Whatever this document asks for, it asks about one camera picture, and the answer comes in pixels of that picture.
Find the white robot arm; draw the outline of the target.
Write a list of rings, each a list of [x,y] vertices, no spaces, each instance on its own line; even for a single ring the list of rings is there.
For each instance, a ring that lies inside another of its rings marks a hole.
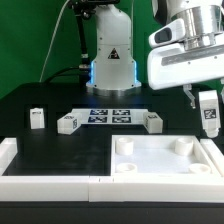
[[[69,0],[77,22],[96,17],[97,55],[87,90],[119,96],[141,86],[132,57],[132,21],[120,0]],[[149,86],[181,86],[190,100],[192,85],[224,78],[224,0],[151,0],[161,28],[152,33],[147,58]]]

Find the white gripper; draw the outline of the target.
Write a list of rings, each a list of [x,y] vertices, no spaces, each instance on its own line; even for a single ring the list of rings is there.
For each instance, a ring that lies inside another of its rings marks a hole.
[[[219,79],[224,102],[224,44],[185,51],[181,44],[152,50],[147,60],[148,82],[154,90],[183,86],[190,105],[195,108],[193,83]]]

